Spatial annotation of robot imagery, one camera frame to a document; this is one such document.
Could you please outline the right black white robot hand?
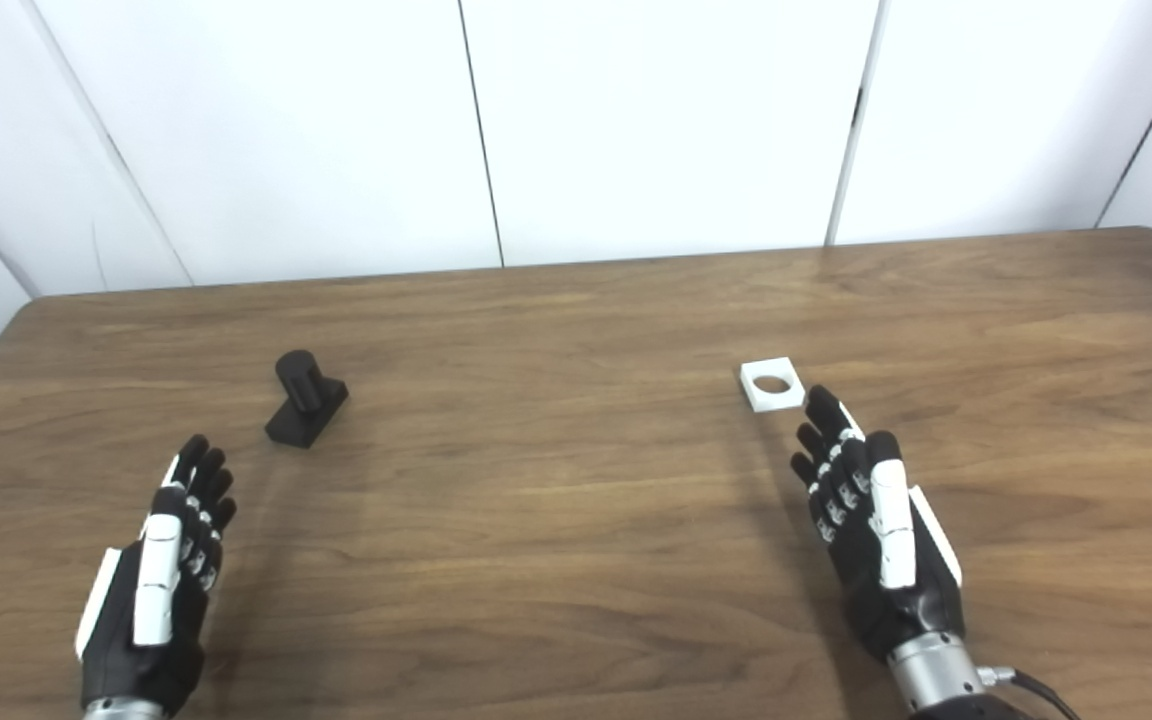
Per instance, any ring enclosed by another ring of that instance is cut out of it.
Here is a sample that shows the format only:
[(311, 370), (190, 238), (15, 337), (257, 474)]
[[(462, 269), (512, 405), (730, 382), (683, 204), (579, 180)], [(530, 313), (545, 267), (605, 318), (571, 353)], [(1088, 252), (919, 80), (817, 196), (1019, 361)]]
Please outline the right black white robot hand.
[(965, 638), (961, 569), (895, 434), (865, 432), (824, 386), (806, 392), (791, 471), (842, 591), (861, 647), (886, 660), (925, 634)]

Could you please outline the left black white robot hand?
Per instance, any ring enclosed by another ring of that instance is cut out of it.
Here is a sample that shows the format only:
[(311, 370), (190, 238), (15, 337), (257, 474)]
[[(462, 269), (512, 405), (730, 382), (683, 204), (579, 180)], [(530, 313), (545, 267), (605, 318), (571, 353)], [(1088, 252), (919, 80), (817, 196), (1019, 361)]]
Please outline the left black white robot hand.
[(151, 498), (141, 533), (105, 550), (76, 632), (86, 719), (174, 719), (204, 676), (210, 594), (236, 515), (227, 457), (189, 437)]

